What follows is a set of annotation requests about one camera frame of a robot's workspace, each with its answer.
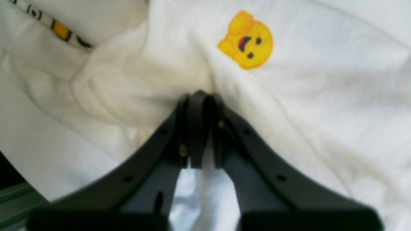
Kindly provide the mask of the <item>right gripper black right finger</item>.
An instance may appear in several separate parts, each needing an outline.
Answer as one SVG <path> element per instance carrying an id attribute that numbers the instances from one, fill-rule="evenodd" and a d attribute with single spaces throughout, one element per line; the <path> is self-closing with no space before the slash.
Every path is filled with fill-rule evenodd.
<path id="1" fill-rule="evenodd" d="M 382 231 L 370 206 L 312 180 L 281 158 L 219 94 L 211 96 L 215 164 L 234 184 L 238 231 Z"/>

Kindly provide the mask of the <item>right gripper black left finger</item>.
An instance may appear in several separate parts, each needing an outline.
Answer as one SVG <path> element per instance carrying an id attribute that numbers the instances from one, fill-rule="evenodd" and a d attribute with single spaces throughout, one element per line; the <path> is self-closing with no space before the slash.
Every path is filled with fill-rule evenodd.
<path id="1" fill-rule="evenodd" d="M 201 168 L 210 95 L 184 94 L 129 159 L 88 187 L 35 209 L 30 231 L 168 231 L 177 179 Z"/>

